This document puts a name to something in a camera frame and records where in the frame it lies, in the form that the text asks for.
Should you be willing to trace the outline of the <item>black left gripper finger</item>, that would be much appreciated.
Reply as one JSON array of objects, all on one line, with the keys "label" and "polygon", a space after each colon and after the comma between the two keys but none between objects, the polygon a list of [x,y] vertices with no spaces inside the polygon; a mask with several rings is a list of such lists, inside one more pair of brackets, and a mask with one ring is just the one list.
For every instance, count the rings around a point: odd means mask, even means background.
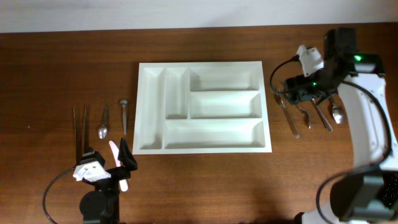
[{"label": "black left gripper finger", "polygon": [[105,159],[98,151],[90,151],[84,153],[80,159],[80,165],[91,163],[91,162],[99,162],[101,166],[105,165]]},{"label": "black left gripper finger", "polygon": [[118,160],[127,170],[137,170],[137,162],[129,150],[127,142],[121,138],[119,145]]}]

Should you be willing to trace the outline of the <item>large steel fork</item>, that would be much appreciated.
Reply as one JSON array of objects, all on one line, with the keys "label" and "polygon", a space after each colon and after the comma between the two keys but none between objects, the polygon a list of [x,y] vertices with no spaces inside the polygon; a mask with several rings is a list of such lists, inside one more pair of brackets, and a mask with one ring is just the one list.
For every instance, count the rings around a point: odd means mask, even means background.
[{"label": "large steel fork", "polygon": [[276,93],[274,94],[274,98],[275,98],[275,101],[277,102],[277,104],[282,108],[295,139],[300,139],[300,134],[297,131],[297,129],[292,121],[292,118],[290,117],[290,114],[287,110],[287,107],[284,105],[282,98],[280,97],[280,95],[277,95]]}]

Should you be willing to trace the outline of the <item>small steel fork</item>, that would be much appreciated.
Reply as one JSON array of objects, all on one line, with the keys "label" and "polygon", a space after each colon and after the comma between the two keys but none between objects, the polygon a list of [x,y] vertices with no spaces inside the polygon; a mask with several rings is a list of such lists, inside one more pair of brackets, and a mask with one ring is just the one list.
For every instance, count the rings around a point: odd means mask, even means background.
[{"label": "small steel fork", "polygon": [[304,122],[306,124],[306,127],[308,129],[311,128],[311,121],[310,121],[310,116],[309,113],[307,112],[307,110],[303,109],[301,106],[299,105],[295,105],[295,107],[301,112],[303,118],[304,118]]}]

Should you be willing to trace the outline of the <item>steel tablespoon long handle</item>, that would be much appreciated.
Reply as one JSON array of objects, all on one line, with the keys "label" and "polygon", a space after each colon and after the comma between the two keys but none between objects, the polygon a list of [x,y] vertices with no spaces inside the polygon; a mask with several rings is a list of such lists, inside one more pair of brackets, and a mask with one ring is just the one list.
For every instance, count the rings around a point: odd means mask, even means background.
[{"label": "steel tablespoon long handle", "polygon": [[315,102],[315,99],[314,98],[311,99],[311,102],[312,102],[312,105],[314,106],[314,108],[316,109],[316,111],[317,111],[317,113],[318,113],[318,115],[319,115],[319,117],[320,117],[325,129],[329,133],[331,133],[333,131],[333,128],[332,128],[331,124],[327,121],[327,119],[326,119],[325,115],[322,113],[321,109],[317,106],[317,104]]}]

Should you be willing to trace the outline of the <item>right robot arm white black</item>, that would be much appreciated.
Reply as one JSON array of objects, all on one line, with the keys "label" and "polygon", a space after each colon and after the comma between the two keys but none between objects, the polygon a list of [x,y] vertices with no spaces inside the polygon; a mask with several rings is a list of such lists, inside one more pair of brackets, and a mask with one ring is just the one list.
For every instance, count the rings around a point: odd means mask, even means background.
[{"label": "right robot arm white black", "polygon": [[328,203],[296,215],[295,223],[381,223],[397,220],[397,140],[386,105],[386,80],[378,54],[358,50],[356,31],[340,27],[324,37],[324,53],[299,46],[303,73],[284,82],[293,105],[323,103],[338,95],[354,150],[353,168],[326,180]]}]

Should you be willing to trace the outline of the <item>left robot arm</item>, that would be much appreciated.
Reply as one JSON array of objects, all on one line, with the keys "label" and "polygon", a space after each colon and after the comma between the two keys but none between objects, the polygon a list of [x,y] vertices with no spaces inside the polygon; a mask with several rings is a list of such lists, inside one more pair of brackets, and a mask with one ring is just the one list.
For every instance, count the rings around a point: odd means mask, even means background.
[{"label": "left robot arm", "polygon": [[119,223],[119,194],[128,190],[131,172],[137,170],[137,162],[127,142],[121,138],[120,145],[109,142],[116,167],[106,170],[105,159],[98,151],[82,155],[73,177],[92,185],[95,189],[83,196],[80,212],[83,223]]}]

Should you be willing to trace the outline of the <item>white plastic knife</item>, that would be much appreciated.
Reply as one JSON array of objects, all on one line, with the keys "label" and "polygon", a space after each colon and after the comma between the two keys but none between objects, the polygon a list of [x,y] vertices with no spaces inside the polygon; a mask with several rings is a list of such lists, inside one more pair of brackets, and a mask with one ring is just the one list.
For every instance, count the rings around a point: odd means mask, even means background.
[{"label": "white plastic knife", "polygon": [[[111,152],[113,154],[116,167],[121,167],[121,162],[118,159],[119,148],[117,147],[117,145],[115,144],[114,141],[109,141],[108,143],[109,143],[109,146],[111,148]],[[129,184],[128,184],[128,181],[126,179],[120,180],[119,181],[119,186],[120,186],[120,190],[122,192],[126,192],[129,189]]]}]

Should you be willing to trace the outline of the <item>small steel spoon left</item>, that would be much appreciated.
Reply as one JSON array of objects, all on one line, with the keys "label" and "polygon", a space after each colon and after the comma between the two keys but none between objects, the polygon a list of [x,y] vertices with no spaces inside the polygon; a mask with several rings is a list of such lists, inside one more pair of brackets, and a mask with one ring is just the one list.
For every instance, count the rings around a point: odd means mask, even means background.
[{"label": "small steel spoon left", "polygon": [[100,139],[104,139],[108,134],[108,115],[109,115],[109,106],[108,104],[104,107],[103,119],[101,126],[98,128],[98,137]]}]

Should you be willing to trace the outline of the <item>right steel knife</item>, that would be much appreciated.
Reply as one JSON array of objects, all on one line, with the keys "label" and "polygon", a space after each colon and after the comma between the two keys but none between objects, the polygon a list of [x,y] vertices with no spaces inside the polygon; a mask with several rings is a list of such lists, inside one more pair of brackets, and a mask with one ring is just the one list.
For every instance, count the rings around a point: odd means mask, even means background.
[{"label": "right steel knife", "polygon": [[87,107],[84,106],[84,115],[83,115],[83,153],[85,154],[88,148],[88,128],[87,128]]}]

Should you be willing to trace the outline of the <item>small steel measuring spoon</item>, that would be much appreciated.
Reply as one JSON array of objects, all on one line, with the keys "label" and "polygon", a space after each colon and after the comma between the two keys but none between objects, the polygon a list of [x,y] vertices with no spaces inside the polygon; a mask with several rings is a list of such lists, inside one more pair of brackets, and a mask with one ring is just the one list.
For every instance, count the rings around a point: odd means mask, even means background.
[{"label": "small steel measuring spoon", "polygon": [[120,100],[119,104],[122,108],[122,120],[123,120],[123,133],[124,135],[127,134],[127,106],[128,100]]}]

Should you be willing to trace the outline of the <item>white plastic cutlery tray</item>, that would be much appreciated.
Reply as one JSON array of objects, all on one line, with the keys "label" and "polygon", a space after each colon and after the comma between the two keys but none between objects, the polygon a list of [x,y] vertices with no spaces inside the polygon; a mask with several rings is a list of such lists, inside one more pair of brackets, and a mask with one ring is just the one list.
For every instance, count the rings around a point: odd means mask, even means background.
[{"label": "white plastic cutlery tray", "polygon": [[260,61],[140,64],[135,155],[271,150]]}]

